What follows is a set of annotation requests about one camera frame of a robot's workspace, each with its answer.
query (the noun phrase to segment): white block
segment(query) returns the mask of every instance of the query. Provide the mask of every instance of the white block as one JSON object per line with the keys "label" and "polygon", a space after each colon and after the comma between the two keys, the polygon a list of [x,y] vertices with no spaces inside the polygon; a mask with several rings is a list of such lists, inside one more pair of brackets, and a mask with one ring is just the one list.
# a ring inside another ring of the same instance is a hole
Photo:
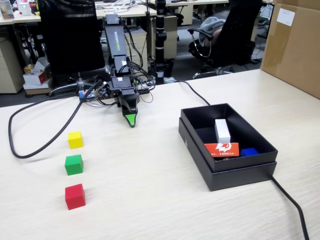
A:
{"label": "white block", "polygon": [[230,143],[230,133],[225,119],[216,119],[214,129],[218,144]]}

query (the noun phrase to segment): red cube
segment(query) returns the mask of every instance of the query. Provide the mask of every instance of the red cube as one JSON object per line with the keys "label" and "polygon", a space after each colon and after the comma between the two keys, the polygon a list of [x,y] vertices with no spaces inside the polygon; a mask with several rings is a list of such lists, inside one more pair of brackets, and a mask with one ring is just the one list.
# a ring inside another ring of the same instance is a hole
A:
{"label": "red cube", "polygon": [[65,202],[69,210],[86,205],[85,191],[82,184],[65,188]]}

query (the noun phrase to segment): chair base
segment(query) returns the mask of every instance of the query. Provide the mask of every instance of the chair base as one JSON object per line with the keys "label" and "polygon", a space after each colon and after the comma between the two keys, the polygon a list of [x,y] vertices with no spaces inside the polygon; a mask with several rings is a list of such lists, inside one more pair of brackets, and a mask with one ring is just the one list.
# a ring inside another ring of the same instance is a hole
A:
{"label": "chair base", "polygon": [[233,74],[232,66],[217,67],[216,69],[211,68],[211,71],[210,69],[208,69],[208,67],[211,68],[209,65],[204,65],[201,69],[201,72],[197,72],[195,75],[193,75],[192,79],[201,79],[219,75]]}

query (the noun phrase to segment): red label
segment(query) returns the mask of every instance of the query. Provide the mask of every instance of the red label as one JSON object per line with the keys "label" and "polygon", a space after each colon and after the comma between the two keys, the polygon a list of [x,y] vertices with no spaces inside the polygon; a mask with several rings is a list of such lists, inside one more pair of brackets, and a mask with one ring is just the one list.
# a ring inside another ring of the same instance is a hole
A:
{"label": "red label", "polygon": [[207,143],[206,149],[212,157],[236,157],[239,156],[239,144],[234,143]]}
{"label": "red label", "polygon": [[43,84],[46,81],[46,77],[44,73],[41,73],[38,77],[41,84]]}

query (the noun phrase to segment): black office chair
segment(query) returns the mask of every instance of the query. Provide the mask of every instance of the black office chair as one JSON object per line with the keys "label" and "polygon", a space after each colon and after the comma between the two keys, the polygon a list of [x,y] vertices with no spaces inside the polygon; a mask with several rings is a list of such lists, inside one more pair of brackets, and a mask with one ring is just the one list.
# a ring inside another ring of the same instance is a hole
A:
{"label": "black office chair", "polygon": [[230,74],[231,64],[244,65],[251,62],[256,44],[251,41],[255,19],[262,6],[262,0],[229,0],[230,13],[214,46],[202,47],[194,39],[194,32],[204,34],[211,41],[213,36],[200,29],[189,29],[193,42],[189,52],[206,64],[192,79]]}
{"label": "black office chair", "polygon": [[94,0],[39,0],[43,50],[53,75],[78,73],[78,81],[66,87],[92,85],[80,72],[101,69],[105,60],[100,43]]}

